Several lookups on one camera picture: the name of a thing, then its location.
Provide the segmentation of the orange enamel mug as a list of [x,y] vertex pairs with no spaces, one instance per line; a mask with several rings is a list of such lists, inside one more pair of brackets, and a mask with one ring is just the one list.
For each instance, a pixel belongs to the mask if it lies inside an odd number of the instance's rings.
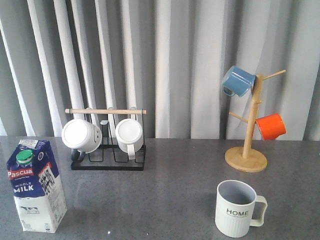
[[274,140],[287,130],[279,113],[273,113],[255,120],[263,140]]

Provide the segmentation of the wooden mug tree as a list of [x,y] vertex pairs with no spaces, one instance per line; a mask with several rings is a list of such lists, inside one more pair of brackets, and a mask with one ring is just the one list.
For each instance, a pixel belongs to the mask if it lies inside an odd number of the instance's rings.
[[261,152],[252,148],[252,141],[259,104],[262,103],[260,96],[264,80],[283,74],[285,72],[286,70],[283,69],[267,76],[264,76],[263,74],[256,75],[251,93],[252,97],[250,102],[244,145],[243,147],[232,147],[228,149],[224,155],[226,163],[231,167],[247,173],[261,172],[267,167],[267,158]]

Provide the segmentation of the blue white milk carton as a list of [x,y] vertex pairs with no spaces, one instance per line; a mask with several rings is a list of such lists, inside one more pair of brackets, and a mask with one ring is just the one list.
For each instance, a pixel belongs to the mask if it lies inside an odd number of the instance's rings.
[[6,167],[22,229],[55,233],[67,205],[51,143],[20,140]]

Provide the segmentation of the blue enamel mug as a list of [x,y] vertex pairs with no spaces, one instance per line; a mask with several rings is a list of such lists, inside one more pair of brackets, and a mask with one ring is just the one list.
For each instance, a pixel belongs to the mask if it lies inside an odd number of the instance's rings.
[[227,96],[244,96],[254,85],[256,76],[233,65],[222,79],[222,90]]

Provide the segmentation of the grey white curtain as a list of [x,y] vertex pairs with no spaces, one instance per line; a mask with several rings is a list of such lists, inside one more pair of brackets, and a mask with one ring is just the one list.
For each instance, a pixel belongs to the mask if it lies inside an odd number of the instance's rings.
[[236,65],[284,74],[259,116],[282,140],[320,139],[317,0],[3,0],[0,133],[58,137],[65,109],[146,109],[150,138],[243,139],[250,94],[228,97]]

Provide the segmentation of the white smiley face mug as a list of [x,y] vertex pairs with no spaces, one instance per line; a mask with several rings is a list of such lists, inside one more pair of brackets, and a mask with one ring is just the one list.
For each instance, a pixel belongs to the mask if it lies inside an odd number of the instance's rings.
[[63,143],[71,149],[71,160],[82,162],[86,154],[94,152],[102,143],[102,131],[96,125],[83,120],[68,121],[61,133]]

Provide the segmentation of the cream HOME mug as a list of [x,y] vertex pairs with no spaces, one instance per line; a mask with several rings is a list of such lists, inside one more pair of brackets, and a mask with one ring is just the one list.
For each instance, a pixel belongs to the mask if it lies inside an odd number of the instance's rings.
[[[258,219],[253,219],[256,203],[263,207]],[[245,236],[250,227],[264,224],[268,203],[264,196],[247,183],[239,180],[224,180],[216,188],[215,225],[224,235],[231,238]]]

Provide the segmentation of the white ribbed mug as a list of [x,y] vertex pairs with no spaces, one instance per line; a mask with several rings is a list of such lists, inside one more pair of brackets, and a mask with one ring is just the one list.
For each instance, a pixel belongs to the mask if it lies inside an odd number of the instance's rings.
[[134,160],[143,145],[142,125],[131,118],[123,119],[117,124],[115,135],[119,148],[127,153],[129,160]]

